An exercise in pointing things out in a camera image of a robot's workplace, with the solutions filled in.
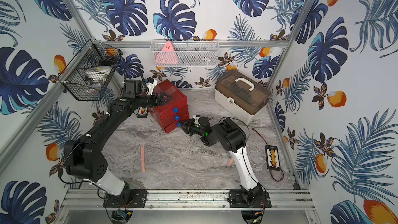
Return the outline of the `red three-drawer cabinet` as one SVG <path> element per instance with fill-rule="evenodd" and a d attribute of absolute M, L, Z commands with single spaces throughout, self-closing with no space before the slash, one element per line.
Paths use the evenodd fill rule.
<path fill-rule="evenodd" d="M 165 80 L 158 84 L 154 92 L 164 92 L 172 98 L 171 101 L 165 105 L 149 109 L 149 113 L 165 133 L 170 133 L 179 127 L 179 121 L 189 119 L 190 115 L 187 96 L 169 80 Z"/>

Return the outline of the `pink fruit knife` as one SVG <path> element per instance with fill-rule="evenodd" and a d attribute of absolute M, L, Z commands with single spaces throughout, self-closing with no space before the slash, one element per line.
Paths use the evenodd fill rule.
<path fill-rule="evenodd" d="M 229 163 L 228 163 L 228 166 L 230 167 L 233 163 L 234 163 L 234 159 L 231 158 L 230 161 L 229 161 Z"/>
<path fill-rule="evenodd" d="M 145 146 L 142 145 L 141 146 L 141 170 L 143 173 L 146 172 L 146 168 L 145 168 Z"/>

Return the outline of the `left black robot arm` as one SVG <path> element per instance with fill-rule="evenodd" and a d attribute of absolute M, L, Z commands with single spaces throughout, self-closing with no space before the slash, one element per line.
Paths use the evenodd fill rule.
<path fill-rule="evenodd" d="M 155 87 L 154 79 L 126 81 L 122 96 L 108 105 L 104 116 L 88 132 L 63 146 L 66 173 L 105 191 L 105 207 L 128 205 L 131 190 L 127 182 L 108 169 L 102 150 L 117 128 L 136 110 L 166 105 L 172 100 L 165 92 L 154 92 Z"/>

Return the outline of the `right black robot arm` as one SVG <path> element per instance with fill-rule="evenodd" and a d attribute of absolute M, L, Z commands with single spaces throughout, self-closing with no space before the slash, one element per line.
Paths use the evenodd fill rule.
<path fill-rule="evenodd" d="M 268 192 L 260 184 L 251 167 L 245 132 L 232 118 L 223 118 L 218 124 L 210 125 L 209 118 L 194 116 L 192 119 L 181 120 L 178 126 L 189 135 L 198 135 L 205 146 L 221 144 L 231 155 L 238 171 L 240 189 L 230 190 L 227 201 L 231 208 L 270 208 L 271 200 Z"/>

